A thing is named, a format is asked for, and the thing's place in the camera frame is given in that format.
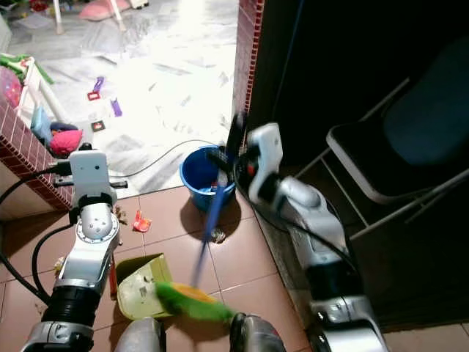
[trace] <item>brick wall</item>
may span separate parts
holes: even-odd
[[[233,111],[249,111],[264,0],[240,0],[234,64]]]
[[[19,178],[45,169],[54,162],[52,155],[3,96],[0,96],[0,162]],[[71,207],[73,187],[54,188],[52,175],[41,175],[27,184],[53,208],[64,210]]]

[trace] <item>green broom bristles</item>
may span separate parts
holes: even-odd
[[[234,315],[221,302],[187,285],[156,282],[156,295],[164,309],[173,315],[186,314],[193,319],[215,321],[229,320]]]

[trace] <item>blue cloth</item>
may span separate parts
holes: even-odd
[[[52,122],[51,123],[51,130],[54,131],[73,131],[78,130],[78,127],[74,125],[69,125],[67,123],[62,122]]]
[[[51,121],[42,106],[34,110],[31,120],[31,132],[41,143],[44,143],[46,146],[51,144]]]

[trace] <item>dustpan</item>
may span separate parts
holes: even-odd
[[[163,253],[120,262],[116,267],[117,302],[122,314],[138,320],[170,316],[156,296],[156,281],[172,281]]]

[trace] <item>chair backrest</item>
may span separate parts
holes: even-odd
[[[383,130],[410,165],[437,166],[469,146],[469,37],[455,40],[387,111]]]

